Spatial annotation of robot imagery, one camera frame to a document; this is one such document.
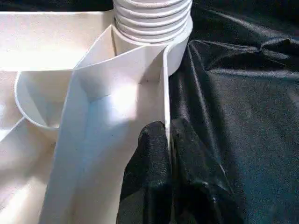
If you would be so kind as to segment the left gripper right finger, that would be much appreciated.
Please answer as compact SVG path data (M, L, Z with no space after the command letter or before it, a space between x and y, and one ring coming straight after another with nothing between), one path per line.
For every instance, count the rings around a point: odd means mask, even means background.
M220 164L185 119L171 122L174 206L178 224L242 224Z

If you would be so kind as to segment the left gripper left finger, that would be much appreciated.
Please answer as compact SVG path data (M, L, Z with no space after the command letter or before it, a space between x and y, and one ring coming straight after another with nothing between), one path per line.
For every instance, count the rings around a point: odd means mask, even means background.
M155 121L140 132L121 187L118 224L168 224L172 173L164 124Z

